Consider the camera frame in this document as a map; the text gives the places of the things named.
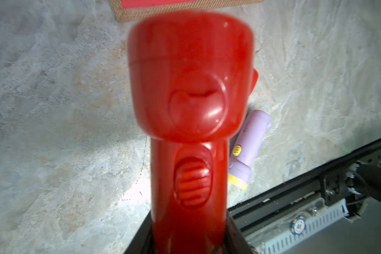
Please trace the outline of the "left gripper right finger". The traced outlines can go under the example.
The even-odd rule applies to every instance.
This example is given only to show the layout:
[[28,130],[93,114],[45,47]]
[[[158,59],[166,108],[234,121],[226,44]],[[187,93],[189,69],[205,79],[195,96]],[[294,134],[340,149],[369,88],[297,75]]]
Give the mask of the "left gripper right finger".
[[225,253],[226,254],[253,254],[253,249],[246,242],[241,231],[236,226],[229,212],[226,213],[225,225]]

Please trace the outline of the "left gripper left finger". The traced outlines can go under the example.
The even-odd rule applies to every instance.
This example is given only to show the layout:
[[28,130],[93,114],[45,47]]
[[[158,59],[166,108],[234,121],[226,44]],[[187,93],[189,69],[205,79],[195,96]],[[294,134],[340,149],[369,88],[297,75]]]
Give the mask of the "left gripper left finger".
[[152,219],[149,212],[124,254],[152,254]]

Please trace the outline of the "red jute tote bag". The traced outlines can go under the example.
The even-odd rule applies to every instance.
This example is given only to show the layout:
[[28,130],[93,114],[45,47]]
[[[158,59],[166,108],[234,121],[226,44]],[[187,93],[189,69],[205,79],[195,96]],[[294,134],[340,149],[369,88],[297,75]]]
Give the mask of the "red jute tote bag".
[[115,19],[120,23],[137,21],[158,14],[213,10],[216,8],[255,4],[258,1],[111,1]]

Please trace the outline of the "red flashlight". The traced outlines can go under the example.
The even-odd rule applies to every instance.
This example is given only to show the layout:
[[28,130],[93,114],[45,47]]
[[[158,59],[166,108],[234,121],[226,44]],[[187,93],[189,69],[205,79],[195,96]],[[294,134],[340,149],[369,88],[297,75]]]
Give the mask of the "red flashlight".
[[229,142],[255,83],[253,32],[229,15],[176,12],[139,22],[127,46],[150,137],[153,249],[211,254],[225,236]]
[[250,89],[250,95],[253,93],[253,91],[256,87],[258,78],[259,78],[258,72],[255,69],[253,69],[253,78],[252,78],[252,85],[251,85],[251,89]]

